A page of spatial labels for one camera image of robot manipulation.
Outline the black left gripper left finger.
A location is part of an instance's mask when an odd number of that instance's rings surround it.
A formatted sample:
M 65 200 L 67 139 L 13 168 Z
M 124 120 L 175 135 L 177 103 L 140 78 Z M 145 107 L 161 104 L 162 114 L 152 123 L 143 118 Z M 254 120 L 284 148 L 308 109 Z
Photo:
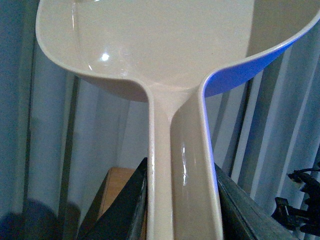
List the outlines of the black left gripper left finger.
M 79 240 L 138 240 L 147 199 L 148 159 L 140 162 L 110 207 Z

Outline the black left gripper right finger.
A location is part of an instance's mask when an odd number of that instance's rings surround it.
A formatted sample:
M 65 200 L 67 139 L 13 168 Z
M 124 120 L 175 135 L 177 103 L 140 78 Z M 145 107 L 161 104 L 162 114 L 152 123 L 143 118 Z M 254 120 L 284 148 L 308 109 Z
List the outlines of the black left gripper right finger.
M 294 240 L 295 236 L 252 200 L 215 165 L 226 240 Z

